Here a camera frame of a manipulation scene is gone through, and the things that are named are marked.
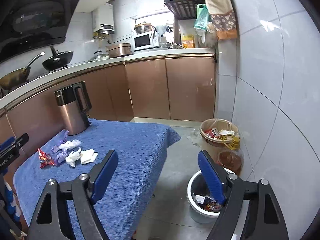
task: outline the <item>blue towel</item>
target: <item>blue towel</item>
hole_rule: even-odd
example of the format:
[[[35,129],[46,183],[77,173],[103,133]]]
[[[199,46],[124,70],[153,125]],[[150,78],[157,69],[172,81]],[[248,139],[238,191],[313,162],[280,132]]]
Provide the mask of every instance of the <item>blue towel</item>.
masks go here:
[[[68,140],[82,141],[82,150],[98,152],[95,163],[100,163],[109,150],[116,150],[119,164],[102,200],[94,206],[110,240],[129,240],[148,205],[167,158],[167,148],[180,140],[169,126],[161,124],[98,121],[91,119],[90,127]],[[41,149],[50,153],[64,135],[61,131]],[[34,154],[16,171],[13,181],[18,199],[28,224],[46,182],[75,179],[91,170],[95,163],[76,168],[67,163],[60,167],[40,169],[38,154]],[[68,201],[70,218],[77,240],[83,239],[73,203]]]

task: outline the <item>frying pan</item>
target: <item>frying pan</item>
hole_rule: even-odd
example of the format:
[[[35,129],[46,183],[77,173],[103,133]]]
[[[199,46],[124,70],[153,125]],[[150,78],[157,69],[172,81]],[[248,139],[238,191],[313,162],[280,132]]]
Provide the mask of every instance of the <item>frying pan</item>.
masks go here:
[[[31,64],[34,63],[38,58],[44,55],[44,52],[41,52],[25,68],[17,69],[0,79],[0,87],[2,89],[10,91],[12,88],[26,82],[31,69]]]
[[[50,46],[52,57],[42,62],[43,67],[48,71],[54,71],[58,68],[66,67],[72,60],[73,51],[56,52],[53,45]]]

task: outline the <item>water heater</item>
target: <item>water heater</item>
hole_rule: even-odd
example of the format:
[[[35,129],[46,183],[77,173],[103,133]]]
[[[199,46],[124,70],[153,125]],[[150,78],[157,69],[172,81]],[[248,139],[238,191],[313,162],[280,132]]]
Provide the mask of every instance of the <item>water heater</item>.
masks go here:
[[[92,12],[92,23],[94,33],[115,34],[113,20],[113,5],[106,3]]]

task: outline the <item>window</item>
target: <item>window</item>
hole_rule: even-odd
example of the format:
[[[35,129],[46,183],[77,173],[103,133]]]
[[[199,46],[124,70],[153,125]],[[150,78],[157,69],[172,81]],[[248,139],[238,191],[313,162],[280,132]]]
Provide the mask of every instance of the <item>window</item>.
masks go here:
[[[171,27],[172,33],[171,37],[168,32],[164,33],[164,36],[166,37],[167,42],[171,42],[171,40],[173,40],[174,15],[172,12],[165,12],[136,19],[136,24],[140,24],[143,22],[151,23],[153,26],[167,24],[169,27]]]

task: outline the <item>hanging cloth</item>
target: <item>hanging cloth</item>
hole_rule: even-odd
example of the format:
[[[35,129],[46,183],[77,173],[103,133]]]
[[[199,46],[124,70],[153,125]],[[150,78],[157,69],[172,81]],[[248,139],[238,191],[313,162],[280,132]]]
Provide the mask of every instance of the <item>hanging cloth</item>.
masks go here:
[[[236,39],[236,16],[231,0],[205,0],[218,40]]]

